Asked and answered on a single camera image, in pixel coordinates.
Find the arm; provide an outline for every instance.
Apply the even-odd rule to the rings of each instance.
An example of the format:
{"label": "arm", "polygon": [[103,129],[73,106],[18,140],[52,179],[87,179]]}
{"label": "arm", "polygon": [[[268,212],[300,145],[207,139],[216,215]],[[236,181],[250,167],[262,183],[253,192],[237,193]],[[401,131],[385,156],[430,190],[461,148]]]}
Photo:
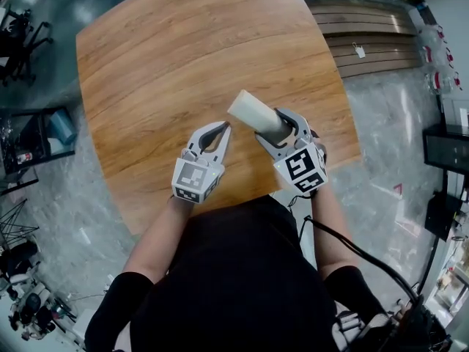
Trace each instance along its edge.
{"label": "arm", "polygon": [[163,212],[133,248],[123,272],[140,273],[153,283],[164,278],[192,209],[193,203],[170,198]]}
{"label": "arm", "polygon": [[[345,215],[330,183],[318,188],[316,196],[311,199],[311,206],[314,220],[352,240],[345,221]],[[317,270],[323,280],[338,268],[358,266],[358,259],[355,254],[335,237],[319,228],[314,228],[314,254]]]}

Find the person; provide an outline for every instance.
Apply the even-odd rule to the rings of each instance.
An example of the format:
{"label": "person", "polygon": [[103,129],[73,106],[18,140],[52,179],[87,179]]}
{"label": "person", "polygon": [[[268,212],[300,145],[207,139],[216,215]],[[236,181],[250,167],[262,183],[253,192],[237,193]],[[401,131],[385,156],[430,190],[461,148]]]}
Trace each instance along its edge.
{"label": "person", "polygon": [[[330,184],[314,219],[351,239]],[[293,215],[274,198],[191,218],[172,197],[134,247],[86,330],[88,352],[308,348],[337,351],[335,301],[367,323],[384,312],[357,257],[314,228],[317,270],[302,255]]]}

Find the black shirt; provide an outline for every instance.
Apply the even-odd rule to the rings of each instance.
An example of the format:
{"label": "black shirt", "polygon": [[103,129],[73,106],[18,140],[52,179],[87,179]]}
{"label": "black shirt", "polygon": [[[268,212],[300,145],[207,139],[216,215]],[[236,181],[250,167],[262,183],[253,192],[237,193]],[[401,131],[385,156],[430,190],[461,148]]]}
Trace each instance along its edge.
{"label": "black shirt", "polygon": [[190,219],[157,284],[120,274],[89,324],[86,349],[112,351],[130,321],[133,352],[197,345],[336,351],[333,298],[365,321],[383,311],[357,268],[323,282],[303,258],[295,219],[262,197]]}

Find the black sleeve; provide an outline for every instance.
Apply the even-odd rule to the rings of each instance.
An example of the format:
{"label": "black sleeve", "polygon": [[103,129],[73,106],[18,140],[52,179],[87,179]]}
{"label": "black sleeve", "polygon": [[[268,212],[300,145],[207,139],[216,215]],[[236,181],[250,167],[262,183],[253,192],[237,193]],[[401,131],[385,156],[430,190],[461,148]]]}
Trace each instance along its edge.
{"label": "black sleeve", "polygon": [[153,283],[137,273],[120,274],[111,284],[85,333],[87,352],[114,349],[119,333],[152,288]]}
{"label": "black sleeve", "polygon": [[334,300],[357,312],[365,323],[371,321],[376,314],[385,312],[368,288],[361,271],[354,266],[335,270],[326,278],[325,286]]}

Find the desk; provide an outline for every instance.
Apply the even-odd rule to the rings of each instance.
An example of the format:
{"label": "desk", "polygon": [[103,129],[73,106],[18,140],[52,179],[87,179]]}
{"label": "desk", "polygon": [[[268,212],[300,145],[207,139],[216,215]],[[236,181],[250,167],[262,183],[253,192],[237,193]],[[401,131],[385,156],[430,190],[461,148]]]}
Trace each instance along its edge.
{"label": "desk", "polygon": [[275,191],[270,156],[227,109],[241,89],[302,114],[330,168],[360,158],[328,46],[303,0],[127,0],[77,36],[86,118],[104,177],[133,233],[171,195],[191,134],[228,120],[220,186],[196,213]]}

